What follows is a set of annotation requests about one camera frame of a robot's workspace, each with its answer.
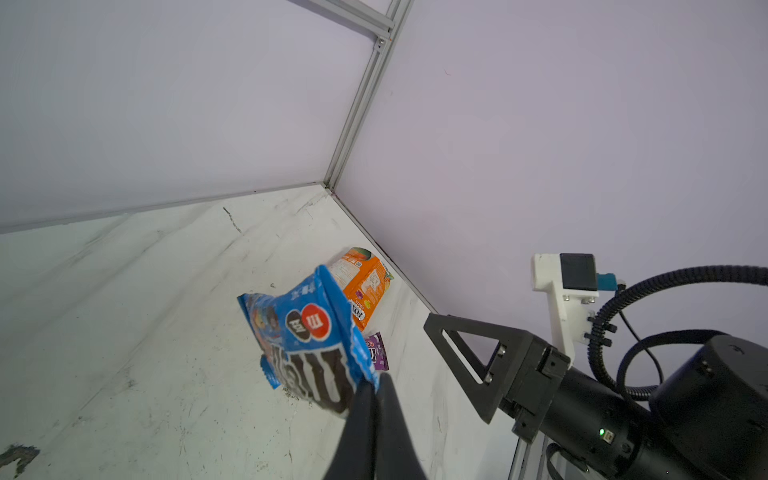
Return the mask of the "small blue box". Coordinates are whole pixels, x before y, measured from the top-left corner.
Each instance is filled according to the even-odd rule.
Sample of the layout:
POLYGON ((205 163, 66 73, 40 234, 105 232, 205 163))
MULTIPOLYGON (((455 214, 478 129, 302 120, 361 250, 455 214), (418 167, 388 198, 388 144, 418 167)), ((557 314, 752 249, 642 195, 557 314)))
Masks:
POLYGON ((237 301, 262 350, 260 366, 272 388, 284 387, 345 417, 361 384, 380 387, 351 303, 326 266, 286 294, 246 293, 237 301))

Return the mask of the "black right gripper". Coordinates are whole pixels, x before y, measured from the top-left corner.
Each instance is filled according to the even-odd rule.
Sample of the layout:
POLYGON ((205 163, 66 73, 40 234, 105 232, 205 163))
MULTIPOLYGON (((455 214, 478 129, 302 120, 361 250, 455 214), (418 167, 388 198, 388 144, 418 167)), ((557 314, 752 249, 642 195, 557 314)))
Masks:
POLYGON ((571 359, 528 331, 477 320, 431 313, 424 331, 479 417, 489 423, 500 409, 515 420, 512 432, 531 444, 571 359), (475 354, 466 334, 495 342, 489 360, 475 354))

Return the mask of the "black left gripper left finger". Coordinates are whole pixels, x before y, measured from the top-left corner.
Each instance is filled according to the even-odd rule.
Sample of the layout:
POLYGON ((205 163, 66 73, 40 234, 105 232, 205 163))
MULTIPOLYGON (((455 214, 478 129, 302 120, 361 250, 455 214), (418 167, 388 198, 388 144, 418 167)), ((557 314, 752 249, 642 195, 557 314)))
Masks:
POLYGON ((374 386, 359 385, 325 480, 371 480, 375 477, 378 404, 374 386))

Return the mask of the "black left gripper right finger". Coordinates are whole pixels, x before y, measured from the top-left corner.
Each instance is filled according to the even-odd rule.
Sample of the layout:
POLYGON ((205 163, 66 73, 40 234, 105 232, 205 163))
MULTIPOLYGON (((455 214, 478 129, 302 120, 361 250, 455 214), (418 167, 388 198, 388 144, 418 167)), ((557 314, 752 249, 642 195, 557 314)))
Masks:
POLYGON ((425 480, 394 382, 388 373, 380 374, 376 401, 375 478, 425 480))

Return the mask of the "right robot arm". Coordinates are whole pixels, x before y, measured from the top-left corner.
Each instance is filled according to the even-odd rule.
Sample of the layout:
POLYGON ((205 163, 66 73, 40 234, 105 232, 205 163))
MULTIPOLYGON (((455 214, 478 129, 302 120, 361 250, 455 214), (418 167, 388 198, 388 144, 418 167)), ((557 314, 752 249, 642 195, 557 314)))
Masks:
POLYGON ((526 443, 607 479, 763 479, 767 475, 767 350, 716 331, 648 337, 646 347, 696 353, 635 404, 570 364, 533 333, 432 314, 425 331, 482 420, 513 418, 526 443))

